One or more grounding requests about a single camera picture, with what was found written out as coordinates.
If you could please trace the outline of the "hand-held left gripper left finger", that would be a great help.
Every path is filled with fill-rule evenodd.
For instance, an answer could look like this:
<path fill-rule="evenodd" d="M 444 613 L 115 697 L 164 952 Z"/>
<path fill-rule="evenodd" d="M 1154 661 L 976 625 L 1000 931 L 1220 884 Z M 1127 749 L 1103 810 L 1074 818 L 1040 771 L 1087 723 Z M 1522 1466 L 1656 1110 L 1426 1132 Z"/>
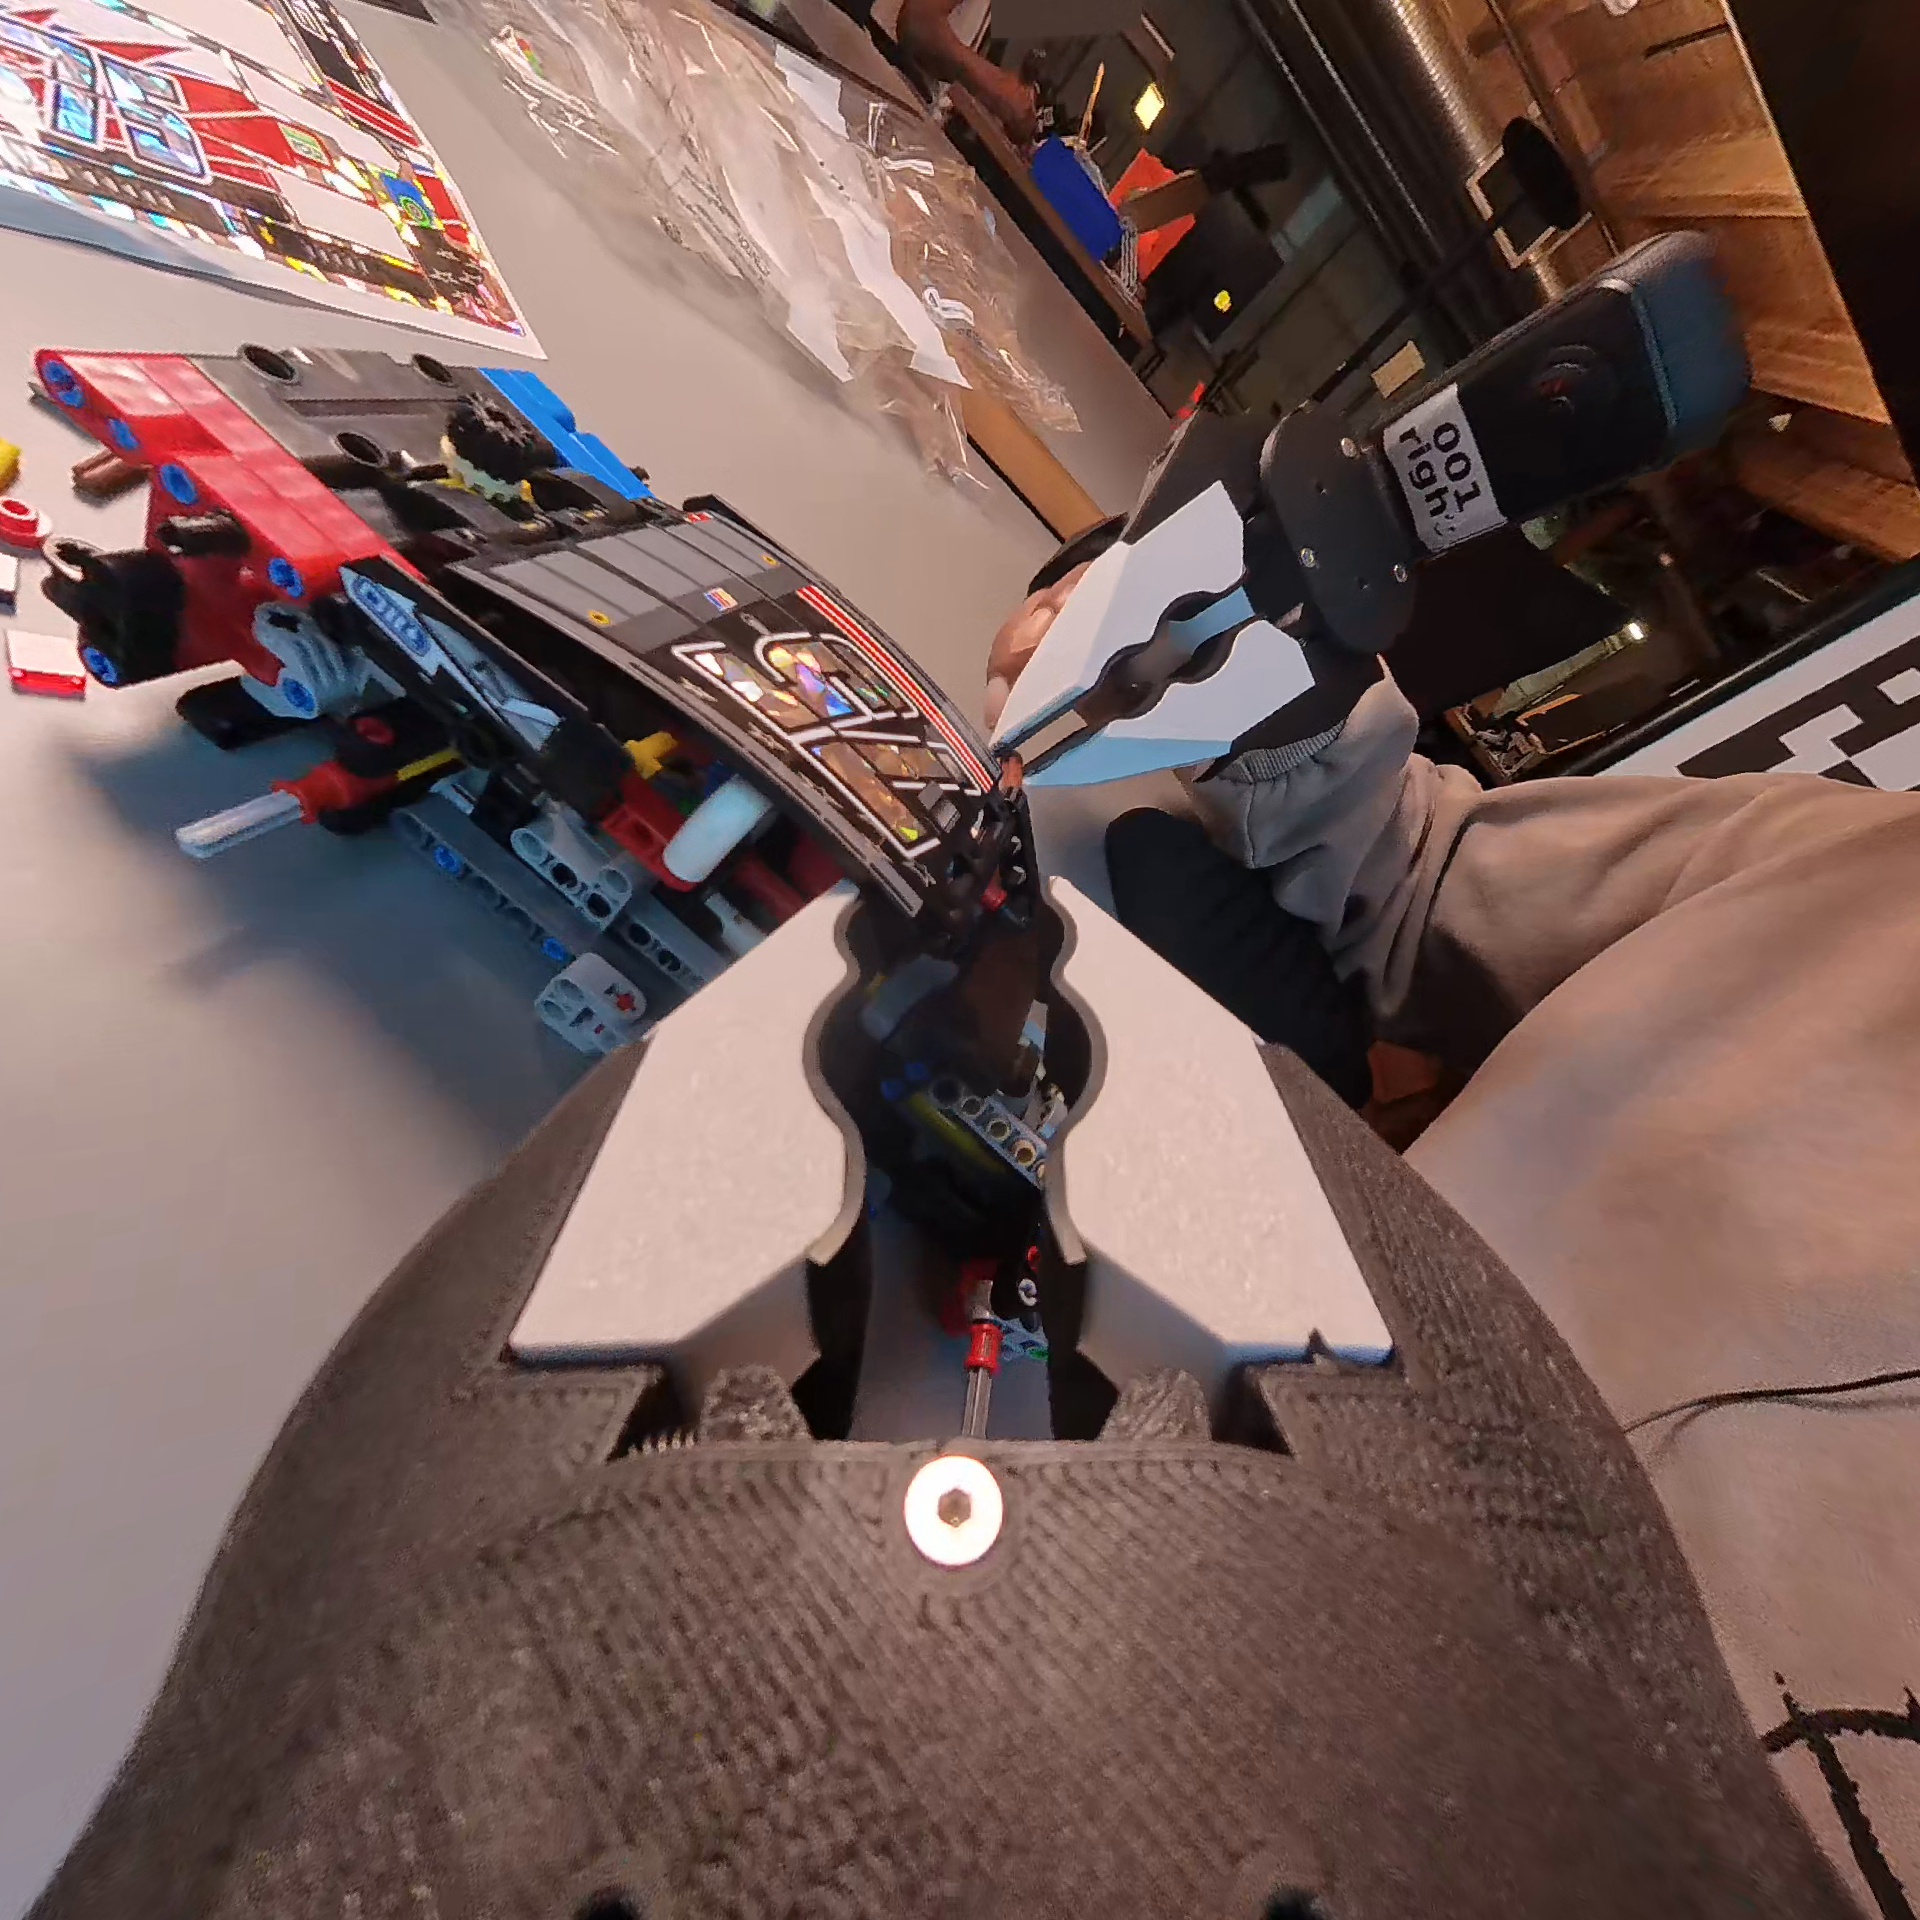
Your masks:
<path fill-rule="evenodd" d="M 824 893 L 641 1048 L 511 1332 L 530 1364 L 810 1369 L 810 1268 L 849 1243 L 857 1129 L 822 1062 L 859 893 Z"/>

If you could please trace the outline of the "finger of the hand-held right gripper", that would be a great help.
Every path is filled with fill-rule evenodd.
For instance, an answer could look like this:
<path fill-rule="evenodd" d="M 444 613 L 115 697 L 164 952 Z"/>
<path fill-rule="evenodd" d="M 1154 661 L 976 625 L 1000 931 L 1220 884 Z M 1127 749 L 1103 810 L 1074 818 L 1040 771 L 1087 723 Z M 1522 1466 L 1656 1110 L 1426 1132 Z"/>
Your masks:
<path fill-rule="evenodd" d="M 1223 662 L 1203 678 L 1172 681 L 1138 715 L 1068 738 L 1024 757 L 1027 786 L 1092 786 L 1177 772 L 1228 757 L 1234 740 L 1312 690 L 1312 667 L 1299 636 L 1251 622 Z"/>
<path fill-rule="evenodd" d="M 1177 606 L 1207 606 L 1240 587 L 1241 574 L 1244 518 L 1226 483 L 1214 481 L 1177 509 L 1160 505 L 1152 525 L 1121 538 L 1066 597 L 991 744 L 1019 748 L 1089 697 L 1114 665 L 1137 659 Z"/>

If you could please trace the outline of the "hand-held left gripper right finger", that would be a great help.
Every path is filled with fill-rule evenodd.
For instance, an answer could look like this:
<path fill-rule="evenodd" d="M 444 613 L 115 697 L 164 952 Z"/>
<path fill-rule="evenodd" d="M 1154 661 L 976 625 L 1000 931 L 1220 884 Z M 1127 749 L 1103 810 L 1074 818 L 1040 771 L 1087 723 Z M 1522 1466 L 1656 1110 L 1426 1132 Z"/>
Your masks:
<path fill-rule="evenodd" d="M 1337 1360 L 1392 1338 L 1251 1026 L 1068 881 L 1054 970 L 1090 1041 L 1048 1211 L 1105 1373 Z"/>

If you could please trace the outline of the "lego car model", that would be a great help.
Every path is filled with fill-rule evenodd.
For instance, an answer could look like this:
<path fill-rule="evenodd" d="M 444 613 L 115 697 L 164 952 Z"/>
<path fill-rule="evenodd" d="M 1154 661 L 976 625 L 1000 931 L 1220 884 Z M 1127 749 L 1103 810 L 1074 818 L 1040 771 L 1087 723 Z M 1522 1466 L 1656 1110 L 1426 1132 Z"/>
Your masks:
<path fill-rule="evenodd" d="M 1043 1366 L 1068 1091 L 1059 933 L 1019 778 L 883 627 L 716 497 L 660 499 L 537 376 L 427 353 L 40 347 L 84 497 L 142 532 L 36 538 L 78 673 L 174 688 L 217 753 L 306 763 L 174 830 L 196 861 L 394 835 L 556 962 L 590 1057 L 691 1041 L 702 993 L 854 896 L 827 1066 L 872 1204 L 943 1243 L 959 1432 Z"/>

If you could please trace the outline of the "person's right forearm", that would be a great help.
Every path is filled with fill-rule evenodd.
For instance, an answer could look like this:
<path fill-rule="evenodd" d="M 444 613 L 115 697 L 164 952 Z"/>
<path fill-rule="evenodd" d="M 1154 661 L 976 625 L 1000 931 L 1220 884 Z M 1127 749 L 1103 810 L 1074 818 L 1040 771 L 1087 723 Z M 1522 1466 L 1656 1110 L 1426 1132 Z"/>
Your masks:
<path fill-rule="evenodd" d="M 1483 1059 L 1572 973 L 1698 898 L 1732 942 L 1803 957 L 1850 921 L 1915 933 L 1915 795 L 1819 774 L 1592 774 L 1483 788 L 1417 753 L 1378 661 L 1337 726 L 1187 774 L 1386 1038 Z"/>

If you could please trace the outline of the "pile of small lego pieces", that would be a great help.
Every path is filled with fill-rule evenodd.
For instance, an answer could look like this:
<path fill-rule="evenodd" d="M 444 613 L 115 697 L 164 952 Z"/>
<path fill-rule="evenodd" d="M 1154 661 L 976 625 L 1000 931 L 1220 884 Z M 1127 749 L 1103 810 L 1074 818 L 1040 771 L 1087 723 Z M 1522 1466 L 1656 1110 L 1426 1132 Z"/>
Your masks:
<path fill-rule="evenodd" d="M 56 581 L 78 579 L 78 540 L 63 540 L 75 513 L 88 514 L 106 504 L 146 486 L 146 470 L 94 450 L 68 474 L 68 490 L 56 497 L 46 486 L 35 492 L 26 470 L 28 457 L 19 444 L 2 438 L 2 614 L 6 669 L 16 696 L 46 700 L 80 700 L 91 686 L 75 634 L 42 630 L 28 613 L 28 590 L 52 595 Z"/>

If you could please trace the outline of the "person's right hand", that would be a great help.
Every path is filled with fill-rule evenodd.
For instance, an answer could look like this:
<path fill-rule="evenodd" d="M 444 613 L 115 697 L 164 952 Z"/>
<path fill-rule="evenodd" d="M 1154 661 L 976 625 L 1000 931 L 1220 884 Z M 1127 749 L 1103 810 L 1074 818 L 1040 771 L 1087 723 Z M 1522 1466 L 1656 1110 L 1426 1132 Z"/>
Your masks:
<path fill-rule="evenodd" d="M 988 683 L 983 696 L 983 723 L 998 731 L 1001 712 L 1019 681 L 1028 659 L 1040 648 L 1054 618 L 1066 606 L 1087 569 L 1103 558 L 1121 538 L 1126 516 L 1108 516 L 1073 538 L 1035 571 L 1022 606 L 1010 613 L 991 649 Z"/>

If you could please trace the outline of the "blue crate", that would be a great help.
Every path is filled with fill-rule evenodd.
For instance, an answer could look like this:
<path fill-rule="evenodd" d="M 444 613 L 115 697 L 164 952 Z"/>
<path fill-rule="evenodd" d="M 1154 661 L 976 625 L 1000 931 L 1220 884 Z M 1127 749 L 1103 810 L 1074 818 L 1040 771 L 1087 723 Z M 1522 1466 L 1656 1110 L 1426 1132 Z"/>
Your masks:
<path fill-rule="evenodd" d="M 1028 174 L 1044 203 L 1062 217 L 1073 240 L 1098 264 L 1111 260 L 1123 245 L 1123 221 L 1098 169 L 1071 139 L 1050 136 L 1033 150 Z"/>

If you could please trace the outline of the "white black printed board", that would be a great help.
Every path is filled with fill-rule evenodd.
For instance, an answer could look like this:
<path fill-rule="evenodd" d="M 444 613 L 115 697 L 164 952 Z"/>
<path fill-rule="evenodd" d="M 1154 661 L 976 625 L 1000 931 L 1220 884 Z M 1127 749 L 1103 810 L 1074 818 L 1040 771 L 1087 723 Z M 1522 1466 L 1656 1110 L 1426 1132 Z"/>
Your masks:
<path fill-rule="evenodd" d="M 1579 763 L 1592 778 L 1796 774 L 1918 786 L 1918 562 Z"/>

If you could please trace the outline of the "crumpled clear plastic bags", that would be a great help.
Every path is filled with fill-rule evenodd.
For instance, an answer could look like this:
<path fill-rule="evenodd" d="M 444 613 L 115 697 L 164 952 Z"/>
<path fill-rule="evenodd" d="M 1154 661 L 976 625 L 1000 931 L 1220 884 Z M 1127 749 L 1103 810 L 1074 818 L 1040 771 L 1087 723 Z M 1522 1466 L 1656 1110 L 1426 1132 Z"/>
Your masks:
<path fill-rule="evenodd" d="M 745 290 L 927 469 L 969 478 L 968 405 L 1079 433 L 1018 325 L 998 206 L 922 109 L 720 4 L 435 4 L 551 148 L 547 172 L 632 242 L 658 234 Z"/>

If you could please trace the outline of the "holographic sticker sheet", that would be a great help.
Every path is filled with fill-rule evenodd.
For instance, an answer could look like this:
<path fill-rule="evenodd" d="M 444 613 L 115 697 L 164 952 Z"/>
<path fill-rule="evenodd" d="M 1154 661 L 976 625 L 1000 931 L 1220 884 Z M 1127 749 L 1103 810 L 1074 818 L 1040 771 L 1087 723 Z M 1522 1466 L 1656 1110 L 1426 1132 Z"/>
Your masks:
<path fill-rule="evenodd" d="M 339 4 L 6 3 L 2 227 L 545 358 Z"/>

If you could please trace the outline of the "metal ventilation duct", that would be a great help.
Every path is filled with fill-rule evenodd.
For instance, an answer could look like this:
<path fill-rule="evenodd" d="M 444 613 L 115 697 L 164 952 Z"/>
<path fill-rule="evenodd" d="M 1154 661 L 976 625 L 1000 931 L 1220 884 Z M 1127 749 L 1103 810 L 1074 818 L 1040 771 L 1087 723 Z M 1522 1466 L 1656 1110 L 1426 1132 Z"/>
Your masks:
<path fill-rule="evenodd" d="M 1441 3 L 1299 4 L 1364 174 L 1424 265 L 1463 246 L 1486 210 L 1473 181 L 1500 161 L 1504 114 L 1473 74 L 1459 12 Z"/>

